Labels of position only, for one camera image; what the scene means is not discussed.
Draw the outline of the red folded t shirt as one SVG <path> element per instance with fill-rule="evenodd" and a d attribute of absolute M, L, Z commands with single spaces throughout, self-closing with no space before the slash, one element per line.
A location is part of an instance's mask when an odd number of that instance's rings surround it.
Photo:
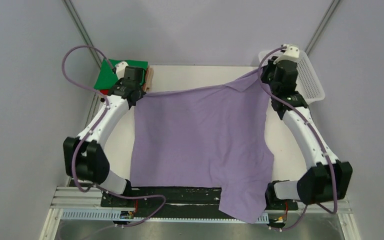
<path fill-rule="evenodd" d="M 109 94 L 109 89 L 100 89 L 99 92 L 103 95 L 103 96 L 108 96 Z"/>

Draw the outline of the green folded t shirt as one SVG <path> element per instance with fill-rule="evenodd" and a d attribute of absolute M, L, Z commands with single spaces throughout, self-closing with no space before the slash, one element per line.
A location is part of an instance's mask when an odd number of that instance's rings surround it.
<path fill-rule="evenodd" d="M 115 59 L 109 59 L 111 64 L 115 67 L 120 62 L 126 62 L 129 66 L 133 67 L 140 67 L 143 69 L 148 68 L 148 62 L 147 61 L 140 61 L 140 60 L 115 60 Z M 120 78 L 117 77 L 112 69 L 110 68 L 110 65 L 107 63 L 106 60 L 102 61 L 101 69 L 98 75 L 98 78 L 94 84 L 94 89 L 96 90 L 109 90 Z"/>

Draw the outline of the white plastic basket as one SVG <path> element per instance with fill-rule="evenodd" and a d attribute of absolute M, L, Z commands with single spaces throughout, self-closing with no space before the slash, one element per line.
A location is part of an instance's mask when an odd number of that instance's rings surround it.
<path fill-rule="evenodd" d="M 277 51 L 276 53 L 270 54 L 269 57 L 265 59 L 262 66 L 267 65 L 268 60 L 272 57 L 279 57 L 285 54 L 286 52 L 289 52 L 291 48 L 294 52 L 299 54 L 299 58 L 296 61 L 296 69 L 298 75 L 296 79 L 295 90 L 303 96 L 303 98 L 308 104 L 324 100 L 326 94 L 312 66 L 311 61 L 309 60 L 307 54 L 303 50 L 298 48 L 296 45 L 288 44 L 287 48 L 285 49 L 285 52 Z"/>

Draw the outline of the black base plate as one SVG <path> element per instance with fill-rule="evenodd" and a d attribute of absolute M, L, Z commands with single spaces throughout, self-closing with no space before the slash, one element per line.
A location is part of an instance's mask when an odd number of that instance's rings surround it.
<path fill-rule="evenodd" d="M 235 215 L 219 210 L 221 200 L 220 188 L 205 187 L 134 187 L 128 192 L 130 197 L 149 195 L 163 195 L 166 197 L 164 206 L 153 215 L 154 218 L 166 219 L 203 219 L 203 220 L 242 220 L 238 214 L 244 214 L 244 210 L 235 212 Z M 149 216 L 161 205 L 160 197 L 148 199 L 124 199 L 109 193 L 103 193 L 100 206 L 104 208 L 132 209 L 134 216 L 144 218 Z"/>

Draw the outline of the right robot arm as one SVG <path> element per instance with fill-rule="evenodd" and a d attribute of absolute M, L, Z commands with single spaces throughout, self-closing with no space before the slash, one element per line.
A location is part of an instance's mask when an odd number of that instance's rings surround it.
<path fill-rule="evenodd" d="M 276 180 L 268 184 L 266 204 L 278 209 L 286 200 L 312 205 L 345 198 L 353 168 L 340 161 L 314 125 L 309 106 L 296 90 L 298 64 L 271 57 L 262 68 L 261 81 L 271 97 L 272 109 L 291 131 L 303 155 L 306 172 L 299 180 Z"/>

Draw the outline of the beige folded t shirt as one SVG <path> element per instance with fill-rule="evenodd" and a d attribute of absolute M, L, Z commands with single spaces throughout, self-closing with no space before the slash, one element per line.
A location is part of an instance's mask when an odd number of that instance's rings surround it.
<path fill-rule="evenodd" d="M 143 90 L 145 92 L 148 92 L 151 90 L 152 88 L 152 81 L 153 81 L 153 77 L 154 77 L 154 69 L 152 67 L 148 67 L 146 69 L 146 73 L 145 73 L 145 83 L 143 85 Z"/>

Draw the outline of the lavender t shirt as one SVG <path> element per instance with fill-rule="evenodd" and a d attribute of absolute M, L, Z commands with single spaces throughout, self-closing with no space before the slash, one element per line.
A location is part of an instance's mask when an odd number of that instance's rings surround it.
<path fill-rule="evenodd" d="M 220 188 L 219 210 L 254 224 L 274 166 L 269 101 L 256 70 L 221 85 L 147 93 L 134 108 L 132 186 Z"/>

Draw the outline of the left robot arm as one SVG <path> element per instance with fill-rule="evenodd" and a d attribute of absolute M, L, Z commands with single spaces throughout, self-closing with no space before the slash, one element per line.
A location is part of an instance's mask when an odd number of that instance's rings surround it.
<path fill-rule="evenodd" d="M 136 66 L 118 65 L 115 74 L 118 81 L 104 95 L 104 103 L 93 120 L 76 137 L 63 142 L 65 170 L 82 191 L 79 181 L 88 181 L 103 191 L 114 194 L 120 206 L 129 206 L 133 193 L 129 180 L 114 173 L 104 152 L 105 144 L 119 120 L 135 106 L 146 92 L 146 70 Z"/>

